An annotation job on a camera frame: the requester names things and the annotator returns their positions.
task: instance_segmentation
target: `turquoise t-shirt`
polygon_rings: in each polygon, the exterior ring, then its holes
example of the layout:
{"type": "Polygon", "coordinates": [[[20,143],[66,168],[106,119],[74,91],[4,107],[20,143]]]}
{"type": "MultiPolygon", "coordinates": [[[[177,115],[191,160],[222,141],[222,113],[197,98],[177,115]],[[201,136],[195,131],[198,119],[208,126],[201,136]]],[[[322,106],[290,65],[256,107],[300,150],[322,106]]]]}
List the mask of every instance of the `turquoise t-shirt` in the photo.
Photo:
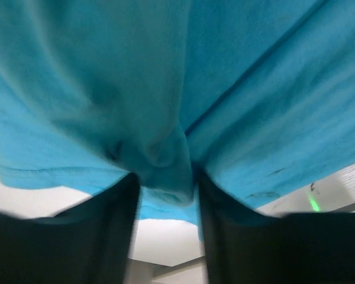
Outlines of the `turquoise t-shirt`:
{"type": "Polygon", "coordinates": [[[355,0],[0,0],[3,184],[196,223],[192,161],[252,207],[355,163],[355,0]]]}

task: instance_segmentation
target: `green led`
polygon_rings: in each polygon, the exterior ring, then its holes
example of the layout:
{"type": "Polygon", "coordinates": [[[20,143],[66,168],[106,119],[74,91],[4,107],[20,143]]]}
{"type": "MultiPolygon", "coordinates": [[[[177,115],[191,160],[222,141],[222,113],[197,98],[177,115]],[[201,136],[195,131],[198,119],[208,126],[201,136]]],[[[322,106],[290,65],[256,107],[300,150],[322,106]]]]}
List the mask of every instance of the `green led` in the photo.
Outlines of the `green led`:
{"type": "Polygon", "coordinates": [[[310,202],[310,205],[312,205],[313,211],[315,211],[315,212],[321,211],[321,209],[319,208],[320,206],[318,205],[316,200],[311,195],[309,195],[309,202],[310,202]]]}

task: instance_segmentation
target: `turquoise fabric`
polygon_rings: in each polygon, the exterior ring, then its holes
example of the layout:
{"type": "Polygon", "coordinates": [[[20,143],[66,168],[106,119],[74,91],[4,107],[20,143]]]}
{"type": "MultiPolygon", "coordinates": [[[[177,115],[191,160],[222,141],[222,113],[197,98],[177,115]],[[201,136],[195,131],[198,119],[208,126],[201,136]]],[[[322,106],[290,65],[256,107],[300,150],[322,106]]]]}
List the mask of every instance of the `turquoise fabric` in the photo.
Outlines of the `turquoise fabric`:
{"type": "Polygon", "coordinates": [[[191,161],[252,207],[355,163],[355,0],[0,0],[0,179],[194,224],[191,161]]]}

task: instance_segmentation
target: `green light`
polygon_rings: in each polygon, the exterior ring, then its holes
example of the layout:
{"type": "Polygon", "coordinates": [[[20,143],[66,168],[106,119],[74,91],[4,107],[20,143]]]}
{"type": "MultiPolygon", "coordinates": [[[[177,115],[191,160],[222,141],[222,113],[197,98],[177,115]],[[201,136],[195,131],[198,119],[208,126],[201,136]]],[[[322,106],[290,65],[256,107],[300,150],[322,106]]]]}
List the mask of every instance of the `green light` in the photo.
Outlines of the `green light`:
{"type": "Polygon", "coordinates": [[[313,211],[315,211],[315,212],[321,211],[321,209],[319,208],[320,206],[318,205],[316,200],[311,195],[309,195],[309,202],[310,202],[310,205],[312,205],[313,211]]]}

